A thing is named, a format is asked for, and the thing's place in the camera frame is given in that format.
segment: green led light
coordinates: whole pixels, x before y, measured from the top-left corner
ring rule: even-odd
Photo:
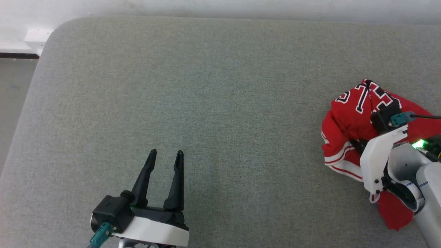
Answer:
[[[412,144],[413,148],[421,148],[426,142],[422,139]]]

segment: white baseboard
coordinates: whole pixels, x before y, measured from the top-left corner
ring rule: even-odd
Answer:
[[[36,53],[38,56],[43,52],[43,48],[45,47],[46,41],[49,36],[52,34],[53,30],[50,29],[28,29],[24,42],[33,53]]]

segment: black cable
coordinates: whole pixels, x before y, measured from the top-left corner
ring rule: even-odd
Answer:
[[[441,159],[438,158],[436,155],[431,154],[428,150],[423,149],[423,148],[417,148],[417,150],[419,152],[421,152],[422,154],[424,154],[424,156],[426,156],[428,159],[430,159],[432,162],[441,162]]]
[[[410,115],[415,118],[426,118],[426,119],[441,119],[441,116],[432,116],[432,115]]]

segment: teal cable connector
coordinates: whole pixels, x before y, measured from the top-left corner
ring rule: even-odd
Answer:
[[[90,245],[88,248],[100,248],[104,242],[109,239],[112,233],[113,226],[110,223],[104,222],[90,239]]]
[[[402,124],[406,124],[408,122],[415,120],[415,113],[412,111],[409,112],[403,112],[401,114],[394,115],[390,117],[389,126],[391,127],[398,127]]]

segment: gray fabric surface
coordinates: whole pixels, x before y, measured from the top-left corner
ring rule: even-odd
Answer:
[[[37,61],[0,59],[0,175]]]
[[[90,214],[158,149],[185,154],[191,247],[425,247],[323,165],[329,103],[363,78],[439,112],[439,26],[107,17],[64,24],[37,65],[0,179],[2,247],[85,247]],[[106,247],[116,247],[112,239]]]

